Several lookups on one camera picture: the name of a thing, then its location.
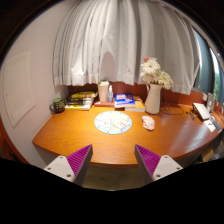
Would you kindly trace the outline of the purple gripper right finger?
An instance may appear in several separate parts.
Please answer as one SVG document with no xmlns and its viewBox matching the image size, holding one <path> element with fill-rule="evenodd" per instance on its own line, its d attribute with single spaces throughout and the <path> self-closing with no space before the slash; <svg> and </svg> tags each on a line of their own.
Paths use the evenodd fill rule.
<svg viewBox="0 0 224 224">
<path fill-rule="evenodd" d="M 159 156 L 140 145 L 135 145 L 134 154 L 145 184 L 152 183 L 182 169 L 170 156 Z"/>
</svg>

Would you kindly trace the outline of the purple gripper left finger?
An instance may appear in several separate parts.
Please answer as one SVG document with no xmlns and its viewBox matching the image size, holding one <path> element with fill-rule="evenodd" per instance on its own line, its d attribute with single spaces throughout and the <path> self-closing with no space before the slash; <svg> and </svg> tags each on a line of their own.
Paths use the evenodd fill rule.
<svg viewBox="0 0 224 224">
<path fill-rule="evenodd" d="M 92 145 L 88 145 L 69 156 L 59 155 L 44 170 L 81 186 L 84 182 L 92 155 Z"/>
</svg>

